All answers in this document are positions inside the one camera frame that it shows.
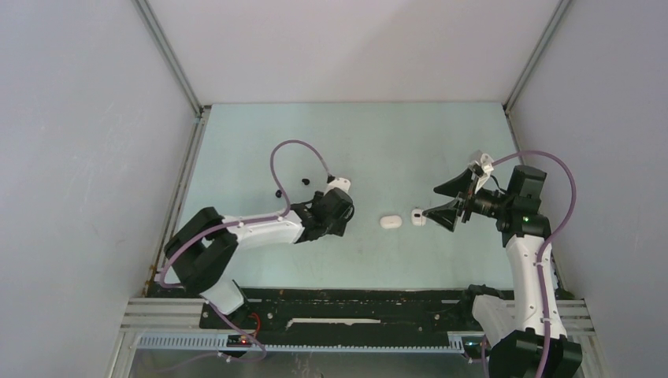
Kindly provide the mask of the white charging case with dot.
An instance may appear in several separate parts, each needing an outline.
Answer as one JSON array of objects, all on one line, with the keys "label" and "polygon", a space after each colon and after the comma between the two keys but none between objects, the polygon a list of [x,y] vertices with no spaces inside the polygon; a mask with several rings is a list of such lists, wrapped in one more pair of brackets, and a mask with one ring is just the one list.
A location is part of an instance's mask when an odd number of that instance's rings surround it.
[{"label": "white charging case with dot", "polygon": [[412,225],[417,227],[422,227],[426,224],[426,217],[424,216],[422,209],[413,209],[411,211],[410,219]]}]

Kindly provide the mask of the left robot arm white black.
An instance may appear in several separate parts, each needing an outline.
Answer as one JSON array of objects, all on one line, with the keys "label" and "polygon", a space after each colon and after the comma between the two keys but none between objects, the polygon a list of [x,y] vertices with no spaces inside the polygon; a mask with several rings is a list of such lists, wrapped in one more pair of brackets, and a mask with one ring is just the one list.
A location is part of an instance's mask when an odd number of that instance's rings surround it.
[{"label": "left robot arm white black", "polygon": [[248,320],[249,307],[238,284],[224,276],[236,253],[342,236],[353,215],[352,198],[338,187],[316,192],[312,200],[291,205],[284,215],[225,218],[206,207],[167,242],[167,261],[158,282],[204,298],[227,326],[239,328]]}]

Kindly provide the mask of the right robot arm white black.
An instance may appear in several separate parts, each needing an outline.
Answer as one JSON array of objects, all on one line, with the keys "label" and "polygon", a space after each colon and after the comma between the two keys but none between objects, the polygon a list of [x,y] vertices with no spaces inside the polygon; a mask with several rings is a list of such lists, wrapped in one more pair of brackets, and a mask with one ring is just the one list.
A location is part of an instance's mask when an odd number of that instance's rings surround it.
[{"label": "right robot arm white black", "polygon": [[507,189],[481,187],[484,169],[472,164],[459,176],[434,187],[451,198],[423,216],[449,231],[473,214],[495,220],[510,263],[514,312],[485,291],[458,308],[469,329],[482,327],[487,346],[481,351],[489,377],[573,377],[581,367],[579,344],[569,340],[550,277],[550,221],[539,213],[546,172],[517,165]]}]

